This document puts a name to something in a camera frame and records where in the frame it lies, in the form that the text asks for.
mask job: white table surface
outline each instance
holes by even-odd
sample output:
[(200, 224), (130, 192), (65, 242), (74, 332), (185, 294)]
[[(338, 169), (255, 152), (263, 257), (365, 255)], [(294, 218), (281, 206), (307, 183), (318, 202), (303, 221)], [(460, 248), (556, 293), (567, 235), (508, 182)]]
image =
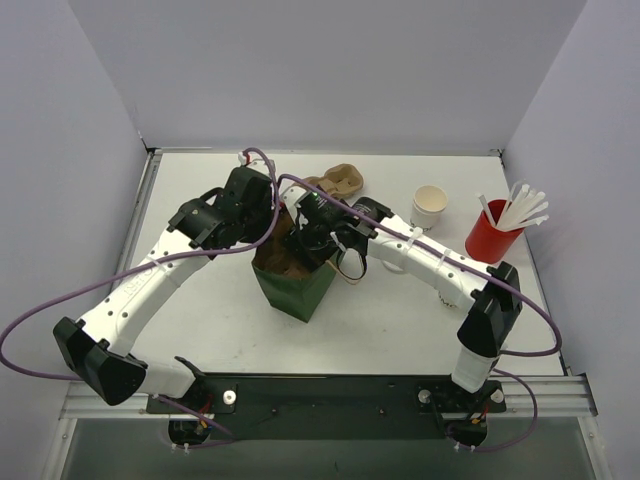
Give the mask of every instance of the white table surface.
[[(362, 173), (359, 193), (408, 220), (413, 192), (442, 187), (447, 209), (429, 235), (465, 253), (464, 240), (480, 204), (508, 189), (495, 157), (420, 157), (272, 154), (279, 173), (300, 177), (352, 163)], [(134, 264), (156, 242), (185, 201), (224, 186), (237, 166), (233, 153), (165, 153), (135, 247)], [(193, 275), (149, 322), (133, 354), (143, 359), (181, 355), (204, 371), (250, 373), (450, 374), (465, 315), (445, 307), (437, 292), (409, 275), (394, 275), (377, 261), (357, 286), (336, 277), (308, 324), (271, 308), (251, 269), (253, 252), (219, 257)], [(504, 258), (516, 266), (522, 291), (541, 303), (524, 238)], [(553, 346), (546, 323), (525, 306), (507, 338), (511, 350)], [(520, 375), (563, 375), (557, 355), (504, 357), (499, 367)]]

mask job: black mounting plate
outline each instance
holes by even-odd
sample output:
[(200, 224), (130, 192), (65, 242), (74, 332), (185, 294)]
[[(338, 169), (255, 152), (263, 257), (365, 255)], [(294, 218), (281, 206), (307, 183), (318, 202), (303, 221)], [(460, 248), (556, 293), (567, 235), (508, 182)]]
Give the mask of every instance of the black mounting plate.
[[(436, 414), (480, 411), (479, 399), (500, 382), (487, 381), (471, 394), (449, 375), (243, 375), (205, 374), (200, 387), (213, 394), (215, 420), (236, 439), (428, 439), (443, 438)], [(226, 390), (236, 392), (233, 409), (224, 405)], [(431, 403), (418, 393), (430, 392)], [(489, 401), (490, 413), (506, 411)], [(149, 398), (150, 414), (180, 411)], [(212, 437), (224, 438), (213, 433)]]

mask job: white wall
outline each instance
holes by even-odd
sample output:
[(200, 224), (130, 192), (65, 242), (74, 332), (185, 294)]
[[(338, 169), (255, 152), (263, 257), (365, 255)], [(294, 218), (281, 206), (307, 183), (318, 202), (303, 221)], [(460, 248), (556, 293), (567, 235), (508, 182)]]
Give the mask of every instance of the white wall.
[[(0, 15), (0, 305), (20, 313), (113, 272), (145, 151), (71, 9), (5, 0)], [(98, 298), (37, 316), (7, 354), (66, 368), (51, 329)], [(0, 477), (40, 478), (66, 382), (0, 368)]]
[(584, 0), (70, 0), (147, 145), (504, 147)]
[(529, 240), (574, 373), (587, 372), (618, 478), (640, 437), (640, 3), (589, 0), (506, 150), (548, 192)]

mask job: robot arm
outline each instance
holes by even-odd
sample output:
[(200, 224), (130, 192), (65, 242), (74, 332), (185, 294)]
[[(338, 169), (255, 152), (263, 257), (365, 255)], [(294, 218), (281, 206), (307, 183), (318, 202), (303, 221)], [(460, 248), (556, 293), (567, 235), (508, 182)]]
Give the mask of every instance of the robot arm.
[[(438, 290), (443, 303), (460, 309), (466, 318), (458, 330), (462, 349), (452, 380), (472, 393), (482, 387), (498, 360), (522, 304), (502, 288), (445, 262), (444, 258), (455, 258), (458, 263), (487, 272), (519, 290), (518, 272), (513, 266), (502, 262), (494, 268), (460, 255), (368, 197), (358, 199), (352, 208), (409, 240), (400, 240), (380, 228), (373, 229), (367, 222), (344, 213), (317, 194), (296, 185), (290, 187), (282, 198), (292, 218), (304, 217), (307, 220), (304, 226), (298, 225), (303, 231), (310, 231), (307, 238), (330, 238), (337, 248), (353, 248), (360, 255), (395, 265)], [(416, 248), (414, 242), (418, 240), (438, 255)], [(325, 249), (323, 253), (328, 258), (333, 251)]]
[[(176, 360), (147, 364), (130, 352), (169, 297), (214, 257), (163, 263), (158, 259), (252, 243), (267, 230), (273, 215), (271, 180), (263, 163), (248, 167), (235, 168), (224, 189), (214, 189), (180, 207), (141, 262), (155, 262), (155, 268), (127, 279), (78, 321), (65, 317), (55, 326), (54, 337), (69, 368), (109, 405), (117, 405), (136, 392), (179, 398), (194, 382), (192, 370), (185, 364)], [(207, 202), (214, 195), (210, 205)]]

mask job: purple cable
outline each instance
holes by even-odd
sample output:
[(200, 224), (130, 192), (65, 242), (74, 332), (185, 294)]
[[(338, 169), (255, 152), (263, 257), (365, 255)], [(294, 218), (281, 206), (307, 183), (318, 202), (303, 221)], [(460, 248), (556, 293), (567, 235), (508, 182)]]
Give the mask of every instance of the purple cable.
[[(533, 390), (531, 390), (531, 387), (527, 385), (524, 380), (522, 380), (520, 377), (515, 376), (513, 373), (505, 372), (504, 370), (498, 370), (497, 368), (494, 368), (493, 371), (504, 377), (513, 378), (516, 382), (522, 385), (527, 390), (527, 392), (529, 392), (529, 395), (531, 396), (531, 401), (533, 402), (533, 418), (531, 419), (531, 424), (529, 425), (529, 428), (527, 429), (527, 431), (524, 432), (519, 437), (516, 437), (514, 439), (511, 439), (499, 445), (492, 445), (490, 447), (482, 447), (482, 446), (476, 447), (473, 449), (473, 453), (494, 453), (494, 452), (499, 452), (500, 450), (504, 450), (505, 448), (512, 447), (517, 443), (520, 443), (526, 438), (528, 438), (529, 435), (531, 435), (535, 431), (535, 429), (538, 427), (538, 402), (536, 400), (535, 394), (533, 393)], [(447, 428), (446, 434), (448, 438), (451, 438), (450, 436), (451, 428)], [(462, 443), (459, 443), (453, 438), (451, 438), (451, 440), (459, 444), (465, 450), (472, 450), (472, 448), (469, 445), (464, 445)]]
[[(273, 167), (272, 163), (268, 161), (267, 156), (264, 154), (262, 150), (251, 147), (243, 151), (245, 155), (248, 154), (249, 152), (257, 153), (264, 160), (265, 164), (267, 165), (267, 168), (269, 169), (269, 176), (271, 177), (271, 182), (273, 183), (273, 205), (274, 205), (273, 219), (271, 220), (271, 224), (269, 225), (269, 228), (267, 229), (267, 231), (264, 232), (264, 235), (262, 235), (262, 237), (260, 237), (260, 239), (255, 243), (252, 243), (251, 245), (245, 245), (244, 247), (227, 249), (227, 250), (197, 250), (193, 252), (176, 253), (173, 255), (168, 255), (163, 258), (159, 258), (157, 260), (158, 263), (166, 263), (166, 262), (171, 262), (174, 260), (180, 260), (183, 258), (190, 258), (190, 257), (202, 257), (205, 255), (206, 256), (230, 255), (232, 253), (248, 252), (249, 250), (253, 250), (254, 248), (259, 247), (269, 238), (269, 236), (271, 235), (271, 232), (273, 232), (273, 229), (276, 226), (276, 223), (278, 222), (278, 215), (280, 212), (280, 196), (278, 194), (278, 180), (276, 178), (275, 168)], [(123, 278), (126, 278), (130, 275), (135, 275), (140, 272), (144, 272), (145, 270), (154, 268), (156, 266), (157, 266), (156, 262), (149, 262), (149, 263), (145, 263), (144, 265), (138, 265), (137, 267), (134, 267), (130, 270), (126, 270), (124, 272), (113, 275), (112, 277), (109, 277), (106, 280), (93, 283), (86, 287), (80, 288), (74, 292), (67, 293), (66, 295), (62, 295), (58, 298), (54, 298), (53, 300), (49, 300), (48, 302), (38, 305), (37, 307), (34, 307), (31, 310), (23, 313), (18, 318), (16, 318), (13, 322), (7, 325), (7, 327), (2, 331), (2, 333), (0, 333), (0, 363), (2, 363), (5, 367), (9, 368), (10, 370), (13, 370), (15, 372), (18, 372), (30, 377), (45, 378), (49, 380), (71, 380), (71, 381), (79, 380), (78, 377), (75, 377), (72, 375), (60, 375), (56, 373), (37, 372), (34, 370), (29, 370), (28, 368), (20, 367), (19, 365), (16, 365), (15, 363), (11, 362), (7, 357), (5, 357), (4, 352), (2, 351), (5, 341), (7, 340), (7, 337), (18, 325), (20, 325), (22, 322), (27, 320), (29, 317), (32, 317), (36, 313), (46, 310), (49, 307), (53, 307), (54, 305), (58, 305), (59, 303), (66, 302), (67, 300), (71, 300), (72, 298), (76, 298), (76, 297), (79, 297), (80, 295), (84, 295), (85, 293), (95, 290), (96, 288), (109, 285), (113, 282), (117, 282), (118, 280), (122, 280)]]
[[(309, 185), (307, 182), (305, 182), (304, 180), (302, 180), (302, 179), (300, 179), (300, 178), (298, 178), (298, 177), (296, 177), (294, 175), (290, 175), (288, 173), (283, 173), (278, 178), (278, 182), (281, 182), (282, 179), (292, 180), (295, 183), (297, 183), (299, 185), (302, 185), (306, 189), (317, 193), (322, 198), (327, 200), (329, 203), (335, 205), (336, 207), (341, 208), (345, 212), (353, 215), (354, 217), (358, 217), (361, 220), (364, 220), (368, 224), (372, 225), (373, 227), (375, 227), (377, 229), (382, 230), (383, 232), (388, 233), (389, 235), (392, 235), (392, 236), (394, 236), (396, 238), (399, 238), (401, 240), (405, 240), (405, 241), (409, 240), (408, 236), (403, 235), (402, 233), (396, 232), (396, 231), (390, 229), (389, 227), (385, 227), (381, 223), (376, 222), (375, 220), (373, 220), (372, 218), (369, 218), (369, 217), (363, 215), (362, 212), (354, 210), (353, 208), (351, 208), (351, 207), (349, 207), (347, 205), (344, 205), (343, 203), (340, 203), (338, 200), (336, 200), (333, 197), (327, 195), (322, 190), (314, 187), (313, 185)], [(436, 249), (434, 249), (433, 247), (427, 245), (424, 242), (416, 240), (416, 241), (413, 242), (413, 244), (414, 245), (418, 245), (422, 249), (426, 250), (427, 252), (429, 252), (429, 253), (437, 256), (437, 257), (442, 257), (441, 253), (439, 253)], [(501, 350), (500, 354), (502, 354), (502, 355), (512, 355), (512, 356), (515, 356), (515, 357), (544, 357), (544, 356), (547, 356), (547, 355), (553, 355), (554, 353), (557, 353), (557, 352), (560, 351), (560, 349), (562, 348), (562, 336), (560, 334), (560, 330), (558, 329), (558, 326), (555, 324), (555, 322), (551, 318), (551, 315), (549, 315), (547, 312), (545, 312), (540, 306), (536, 305), (536, 303), (533, 300), (531, 300), (529, 297), (527, 297), (522, 292), (520, 292), (520, 290), (518, 290), (516, 288), (513, 288), (511, 285), (503, 282), (502, 280), (498, 280), (497, 278), (494, 278), (494, 277), (492, 277), (491, 275), (489, 275), (487, 273), (483, 273), (483, 272), (480, 272), (479, 270), (471, 268), (468, 265), (460, 263), (460, 262), (458, 262), (457, 260), (454, 260), (451, 257), (448, 257), (448, 256), (444, 257), (444, 261), (449, 263), (449, 264), (451, 264), (451, 265), (453, 265), (454, 267), (457, 267), (457, 268), (460, 268), (460, 269), (465, 270), (467, 272), (470, 272), (470, 273), (476, 275), (477, 277), (480, 277), (480, 278), (482, 278), (482, 279), (484, 279), (484, 280), (486, 280), (488, 282), (491, 282), (491, 283), (503, 288), (504, 290), (506, 290), (507, 292), (511, 293), (512, 295), (515, 295), (516, 297), (518, 297), (524, 303), (526, 303), (531, 308), (533, 308), (538, 313), (538, 315), (540, 315), (545, 320), (545, 322), (547, 322), (547, 324), (549, 325), (549, 327), (551, 327), (551, 330), (553, 330), (553, 334), (556, 337), (555, 346), (553, 348), (548, 349), (548, 350), (541, 350), (539, 352), (514, 352), (514, 351), (511, 351), (511, 350)]]
[[(376, 222), (375, 220), (364, 216), (361, 212), (358, 212), (357, 210), (354, 210), (351, 207), (348, 207), (347, 205), (344, 205), (342, 203), (340, 203), (339, 201), (335, 200), (334, 198), (332, 198), (331, 196), (327, 195), (325, 192), (323, 192), (322, 190), (319, 190), (318, 188), (309, 185), (307, 182), (305, 182), (304, 180), (294, 176), (294, 175), (289, 175), (289, 174), (283, 174), (280, 176), (280, 178), (276, 178), (276, 174), (275, 174), (275, 170), (273, 165), (271, 164), (271, 162), (268, 160), (267, 156), (264, 154), (264, 152), (258, 148), (247, 148), (243, 151), (243, 153), (245, 155), (249, 154), (249, 153), (256, 153), (258, 154), (265, 162), (265, 164), (267, 165), (267, 168), (269, 169), (269, 175), (271, 177), (271, 181), (273, 182), (273, 205), (274, 205), (274, 214), (273, 214), (273, 219), (271, 221), (271, 224), (269, 225), (269, 228), (267, 229), (267, 231), (264, 233), (264, 235), (262, 237), (260, 237), (260, 239), (258, 241), (256, 241), (255, 243), (252, 243), (251, 245), (246, 245), (244, 247), (239, 247), (239, 248), (235, 248), (235, 249), (227, 249), (227, 250), (199, 250), (199, 251), (193, 251), (193, 252), (183, 252), (183, 253), (176, 253), (174, 255), (168, 255), (166, 257), (160, 258), (157, 260), (158, 263), (166, 263), (166, 262), (170, 262), (173, 260), (180, 260), (183, 258), (190, 258), (190, 257), (199, 257), (199, 256), (210, 256), (210, 255), (229, 255), (232, 253), (242, 253), (242, 252), (247, 252), (249, 250), (252, 250), (254, 248), (259, 247), (260, 245), (262, 245), (271, 235), (271, 233), (273, 232), (273, 229), (275, 228), (275, 225), (278, 221), (278, 215), (279, 215), (279, 195), (278, 195), (278, 186), (280, 185), (280, 182), (282, 181), (282, 179), (289, 179), (294, 181), (295, 183), (298, 183), (302, 186), (304, 186), (305, 188), (307, 188), (308, 190), (314, 191), (315, 193), (317, 193), (318, 195), (320, 195), (322, 198), (324, 198), (325, 200), (327, 200), (329, 203), (337, 206), (338, 208), (341, 208), (342, 210), (346, 211), (347, 213), (358, 217), (362, 220), (364, 220), (365, 222), (369, 223), (370, 225), (372, 225), (373, 227), (382, 230), (383, 232), (386, 232), (389, 235), (392, 235), (396, 238), (399, 238), (401, 240), (407, 241), (409, 240), (409, 237), (407, 237), (406, 235), (403, 235), (399, 232), (396, 232), (388, 227), (385, 227), (384, 225), (380, 224), (379, 222)], [(434, 248), (430, 247), (429, 245), (416, 240), (414, 242), (415, 245), (418, 245), (419, 247), (421, 247), (422, 249), (426, 250), (427, 252), (431, 253), (432, 255), (436, 255), (438, 257), (441, 257), (442, 255), (435, 250)], [(560, 334), (560, 330), (558, 329), (557, 325), (555, 324), (555, 322), (553, 321), (553, 319), (551, 318), (551, 316), (545, 312), (540, 306), (536, 305), (535, 302), (533, 302), (533, 300), (531, 300), (529, 297), (527, 297), (526, 295), (524, 295), (522, 292), (520, 292), (519, 290), (513, 288), (511, 285), (498, 280), (497, 278), (492, 277), (489, 274), (486, 274), (484, 272), (480, 272), (479, 270), (476, 270), (474, 268), (471, 268), (467, 265), (464, 265), (460, 262), (458, 262), (457, 260), (452, 259), (451, 257), (444, 257), (444, 261), (446, 261), (447, 263), (466, 270), (474, 275), (476, 275), (477, 277), (480, 277), (488, 282), (491, 282), (501, 288), (503, 288), (504, 290), (508, 291), (509, 293), (511, 293), (512, 295), (515, 295), (517, 298), (519, 298), (521, 301), (523, 301), (524, 303), (526, 303), (527, 305), (529, 305), (531, 308), (533, 308), (534, 311), (536, 311), (549, 325), (549, 327), (551, 328), (551, 330), (553, 331), (555, 338), (556, 338), (556, 344), (553, 348), (548, 349), (548, 350), (542, 350), (539, 352), (516, 352), (516, 351), (510, 351), (510, 350), (502, 350), (500, 353), (502, 355), (512, 355), (512, 356), (518, 356), (518, 357), (542, 357), (542, 356), (546, 356), (546, 355), (553, 355), (554, 353), (557, 353), (560, 351), (560, 349), (562, 348), (562, 336)], [(39, 313), (43, 310), (46, 310), (49, 307), (52, 307), (54, 305), (58, 305), (59, 303), (62, 302), (66, 302), (67, 300), (71, 300), (72, 298), (78, 297), (80, 295), (83, 295), (85, 293), (88, 293), (92, 290), (95, 290), (97, 288), (103, 287), (105, 285), (109, 285), (113, 282), (116, 282), (118, 280), (122, 280), (123, 278), (126, 278), (130, 275), (135, 275), (137, 273), (143, 272), (145, 270), (148, 270), (150, 268), (153, 268), (156, 266), (156, 262), (149, 262), (143, 265), (139, 265), (137, 267), (134, 267), (130, 270), (121, 272), (119, 274), (113, 275), (112, 277), (107, 278), (106, 280), (102, 280), (100, 282), (96, 282), (93, 283), (91, 285), (88, 285), (84, 288), (78, 289), (74, 292), (68, 293), (66, 295), (60, 296), (58, 298), (54, 298), (53, 300), (49, 300), (48, 302), (45, 302), (37, 307), (32, 308), (31, 310), (23, 313), (22, 315), (20, 315), (17, 319), (15, 319), (13, 322), (11, 322), (3, 331), (2, 333), (0, 333), (0, 363), (2, 363), (4, 366), (6, 366), (7, 368), (14, 370), (18, 373), (21, 373), (23, 375), (28, 375), (31, 377), (38, 377), (38, 378), (45, 378), (45, 379), (51, 379), (51, 380), (78, 380), (77, 377), (74, 376), (70, 376), (70, 375), (59, 375), (59, 374), (52, 374), (52, 373), (44, 373), (44, 372), (37, 372), (34, 370), (29, 370), (23, 367), (20, 367), (16, 364), (14, 364), (13, 362), (9, 361), (5, 356), (4, 353), (2, 352), (2, 348), (4, 346), (4, 343), (7, 339), (7, 337), (9, 336), (9, 334), (18, 326), (20, 325), (22, 322), (24, 322), (25, 320), (27, 320), (28, 318), (32, 317), (33, 315), (35, 315), (36, 313)], [(519, 382), (520, 384), (522, 384), (527, 391), (529, 392), (529, 394), (531, 395), (531, 399), (533, 401), (533, 410), (534, 410), (534, 414), (533, 414), (533, 420), (531, 422), (531, 426), (529, 427), (529, 429), (527, 430), (527, 432), (525, 432), (522, 436), (511, 440), (509, 442), (506, 442), (502, 445), (496, 445), (494, 447), (478, 447), (476, 448), (474, 451), (476, 452), (491, 452), (491, 451), (498, 451), (501, 450), (503, 448), (507, 448), (511, 445), (514, 445), (522, 440), (524, 440), (525, 438), (527, 438), (536, 428), (537, 426), (537, 421), (538, 421), (538, 404), (536, 402), (535, 399), (535, 395), (533, 393), (533, 391), (531, 390), (531, 388), (523, 381), (521, 380), (519, 377), (516, 377), (515, 375), (512, 375), (508, 372), (502, 371), (502, 370), (498, 370), (498, 369), (494, 369), (494, 371), (500, 375), (504, 375), (504, 376), (508, 376), (513, 378), (514, 380), (516, 380), (517, 382)], [(198, 418), (200, 418), (201, 420), (203, 420), (204, 422), (206, 422), (207, 424), (220, 429), (221, 431), (231, 434), (227, 429), (225, 429), (224, 427), (222, 427), (221, 425), (217, 424), (216, 422), (214, 422), (213, 420), (204, 417), (202, 415), (200, 415), (199, 413), (195, 412), (194, 410), (188, 409), (187, 407), (183, 407), (182, 405), (175, 403), (169, 399), (167, 399), (166, 397), (158, 397), (158, 399), (164, 403), (167, 403), (169, 405), (174, 406), (175, 408), (178, 408), (182, 411), (184, 411), (185, 413), (194, 415)]]
[(153, 398), (155, 398), (156, 400), (159, 400), (162, 403), (165, 403), (165, 404), (169, 405), (170, 407), (177, 408), (178, 410), (180, 410), (180, 411), (182, 411), (184, 413), (187, 413), (189, 415), (193, 415), (194, 417), (197, 417), (200, 420), (202, 420), (203, 422), (205, 422), (207, 425), (209, 425), (209, 426), (221, 431), (222, 433), (226, 433), (230, 437), (233, 437), (233, 433), (231, 433), (227, 428), (223, 427), (218, 422), (215, 422), (215, 421), (211, 420), (210, 418), (205, 417), (201, 413), (198, 413), (195, 410), (191, 410), (189, 407), (185, 407), (184, 405), (180, 405), (179, 403), (174, 402), (170, 398), (167, 398), (167, 397), (165, 397), (163, 395), (154, 395)]

